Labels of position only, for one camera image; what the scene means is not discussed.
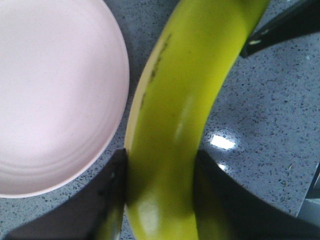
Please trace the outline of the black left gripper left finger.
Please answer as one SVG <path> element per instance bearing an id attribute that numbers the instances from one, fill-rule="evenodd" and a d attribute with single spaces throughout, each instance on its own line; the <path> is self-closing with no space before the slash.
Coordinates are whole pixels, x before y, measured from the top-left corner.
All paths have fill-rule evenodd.
<path id="1" fill-rule="evenodd" d="M 116 150 L 97 176 L 59 207 L 25 223 L 7 240 L 118 240 L 126 195 L 127 153 Z"/>

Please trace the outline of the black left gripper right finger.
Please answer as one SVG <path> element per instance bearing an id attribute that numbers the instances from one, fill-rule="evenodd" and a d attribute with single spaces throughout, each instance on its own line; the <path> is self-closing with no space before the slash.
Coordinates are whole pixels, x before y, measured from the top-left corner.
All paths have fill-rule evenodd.
<path id="1" fill-rule="evenodd" d="M 193 207 L 200 240 L 318 240 L 320 228 L 261 200 L 204 151 L 194 165 Z"/>

